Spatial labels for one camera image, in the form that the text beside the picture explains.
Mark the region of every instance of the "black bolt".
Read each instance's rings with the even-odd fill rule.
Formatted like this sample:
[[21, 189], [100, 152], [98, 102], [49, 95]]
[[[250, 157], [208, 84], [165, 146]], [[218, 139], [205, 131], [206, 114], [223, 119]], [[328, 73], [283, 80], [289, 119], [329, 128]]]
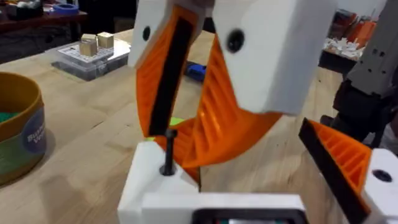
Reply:
[[177, 130], [173, 129], [168, 129], [165, 133], [165, 136], [167, 138], [166, 157], [164, 165], [160, 168], [160, 173], [164, 176], [171, 176], [175, 173], [175, 168], [173, 165], [173, 150], [174, 138], [177, 137], [177, 134]]
[[147, 41], [149, 39], [150, 36], [150, 27], [147, 26], [145, 27], [143, 33], [142, 33], [142, 38], [144, 39], [144, 41]]
[[373, 170], [372, 174], [379, 180], [383, 182], [392, 182], [392, 177], [389, 173], [384, 170]]
[[232, 31], [227, 39], [227, 49], [231, 53], [236, 53], [241, 50], [244, 43], [244, 33], [240, 29]]

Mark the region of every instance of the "wooden cube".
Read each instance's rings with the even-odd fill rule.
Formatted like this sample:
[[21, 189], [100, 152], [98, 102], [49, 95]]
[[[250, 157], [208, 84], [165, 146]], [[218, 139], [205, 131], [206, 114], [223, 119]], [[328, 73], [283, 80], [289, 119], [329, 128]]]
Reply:
[[95, 34], [83, 34], [81, 37], [81, 40], [92, 40], [96, 41], [96, 35]]
[[113, 47], [113, 34], [102, 32], [97, 34], [98, 36], [98, 45], [103, 48], [111, 48]]
[[81, 40], [79, 43], [79, 50], [81, 55], [94, 56], [97, 54], [97, 41], [96, 40]]

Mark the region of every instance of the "green container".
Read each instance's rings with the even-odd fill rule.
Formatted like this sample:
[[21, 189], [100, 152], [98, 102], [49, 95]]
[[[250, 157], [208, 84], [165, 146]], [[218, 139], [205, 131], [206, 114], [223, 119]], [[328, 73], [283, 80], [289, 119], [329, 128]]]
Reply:
[[0, 113], [17, 115], [0, 122], [0, 184], [28, 173], [46, 150], [44, 104], [36, 82], [0, 72]]

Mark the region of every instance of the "wooden table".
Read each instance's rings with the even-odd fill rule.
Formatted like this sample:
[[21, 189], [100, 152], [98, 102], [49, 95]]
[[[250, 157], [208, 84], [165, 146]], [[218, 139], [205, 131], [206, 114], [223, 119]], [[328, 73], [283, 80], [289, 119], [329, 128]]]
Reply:
[[0, 14], [0, 34], [28, 27], [70, 23], [72, 41], [77, 41], [80, 38], [77, 22], [82, 22], [87, 19], [87, 13], [80, 11], [79, 14], [76, 15], [48, 14], [47, 12], [44, 12], [43, 16], [40, 17], [13, 21], [7, 17], [5, 6], [0, 6], [0, 11], [2, 11], [2, 14]]
[[[131, 31], [116, 34], [130, 41]], [[213, 34], [203, 32], [189, 60], [205, 64]], [[49, 151], [27, 176], [0, 189], [1, 223], [118, 223], [116, 207], [142, 134], [135, 74], [123, 67], [84, 82], [50, 66], [44, 55], [0, 65], [34, 79], [45, 102]], [[205, 192], [290, 192], [302, 196], [312, 224], [341, 223], [323, 177], [297, 136], [304, 116], [335, 115], [341, 75], [319, 68], [302, 114], [283, 117], [251, 150], [202, 168]], [[201, 85], [184, 77], [174, 116], [195, 115]]]

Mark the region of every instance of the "plastic storage box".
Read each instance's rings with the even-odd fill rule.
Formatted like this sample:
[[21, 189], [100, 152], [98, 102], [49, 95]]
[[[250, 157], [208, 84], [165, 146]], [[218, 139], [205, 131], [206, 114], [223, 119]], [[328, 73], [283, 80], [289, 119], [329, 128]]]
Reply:
[[51, 64], [86, 81], [94, 80], [127, 64], [130, 44], [115, 39], [110, 49], [98, 47], [92, 57], [80, 55], [79, 42], [50, 49], [45, 53], [55, 61]]

